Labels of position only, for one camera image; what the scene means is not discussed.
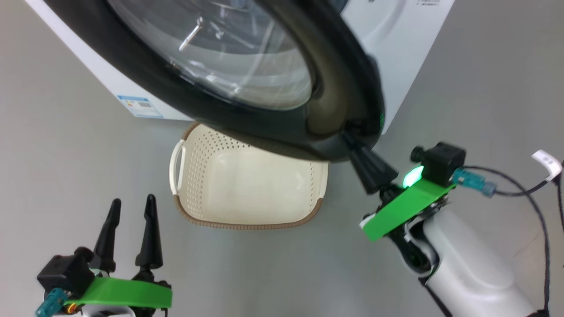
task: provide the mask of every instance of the laundry basket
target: laundry basket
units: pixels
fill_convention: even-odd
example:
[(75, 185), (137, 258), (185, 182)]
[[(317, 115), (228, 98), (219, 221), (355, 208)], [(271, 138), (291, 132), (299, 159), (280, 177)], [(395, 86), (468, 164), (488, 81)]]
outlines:
[(170, 190), (182, 216), (203, 226), (242, 230), (311, 220), (321, 207), (327, 173), (327, 162), (273, 154), (198, 123), (184, 133), (169, 166)]

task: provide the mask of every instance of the white basket handle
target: white basket handle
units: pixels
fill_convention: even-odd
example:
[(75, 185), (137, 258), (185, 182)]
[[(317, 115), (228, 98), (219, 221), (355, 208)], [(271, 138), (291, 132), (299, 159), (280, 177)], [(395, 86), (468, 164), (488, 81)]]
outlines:
[[(185, 140), (178, 141), (177, 145), (174, 147), (173, 154), (170, 157), (170, 165), (169, 165), (169, 183), (170, 183), (170, 190), (173, 192), (173, 195), (177, 195), (178, 191), (180, 191), (180, 187), (182, 186), (182, 175), (184, 174), (184, 158), (186, 157), (186, 148), (182, 145), (184, 144)], [(182, 158), (181, 158), (181, 165), (180, 165), (180, 173), (178, 174), (178, 184), (176, 183), (176, 166), (178, 162), (178, 152), (182, 149)]]

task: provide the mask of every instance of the cable label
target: cable label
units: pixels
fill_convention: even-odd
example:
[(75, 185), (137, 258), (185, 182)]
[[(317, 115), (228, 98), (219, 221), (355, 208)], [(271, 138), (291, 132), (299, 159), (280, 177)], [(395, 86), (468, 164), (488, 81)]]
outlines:
[(547, 182), (550, 182), (554, 177), (562, 172), (562, 164), (560, 164), (560, 162), (552, 155), (541, 149), (536, 151), (535, 154), (531, 155), (531, 157), (541, 163), (550, 173), (550, 175), (546, 178)]

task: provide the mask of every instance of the blue cable connector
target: blue cable connector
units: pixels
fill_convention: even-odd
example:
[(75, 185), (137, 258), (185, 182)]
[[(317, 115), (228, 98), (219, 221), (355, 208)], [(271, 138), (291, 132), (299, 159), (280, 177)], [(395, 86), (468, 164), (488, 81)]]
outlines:
[(69, 295), (66, 290), (54, 288), (36, 310), (36, 317), (53, 317), (65, 305)]
[(481, 192), (485, 197), (493, 197), (497, 185), (492, 182), (486, 182), (484, 176), (474, 174), (464, 169), (456, 169), (452, 176), (452, 183), (464, 187), (473, 188)]

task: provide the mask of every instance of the floor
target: floor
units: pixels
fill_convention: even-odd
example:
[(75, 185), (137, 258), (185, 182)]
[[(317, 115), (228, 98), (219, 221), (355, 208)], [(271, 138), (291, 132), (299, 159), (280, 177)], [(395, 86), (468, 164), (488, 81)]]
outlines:
[[(468, 150), (467, 162), (531, 187), (530, 154), (564, 157), (564, 2), (457, 1), (376, 150), (406, 173), (416, 145)], [(393, 245), (358, 222), (379, 201), (348, 163), (333, 164), (308, 224), (280, 231), (194, 226), (176, 211), (168, 161), (186, 122), (134, 118), (22, 0), (0, 3), (0, 253), (7, 316), (41, 300), (35, 275), (55, 254), (93, 247), (111, 200), (122, 199), (115, 277), (131, 278), (146, 195), (157, 197), (170, 316), (439, 316)], [(505, 183), (500, 187), (510, 189)], [(564, 314), (564, 235), (554, 188), (535, 194), (552, 246), (552, 315)], [(543, 240), (525, 199), (452, 195), (461, 215), (542, 303)]]

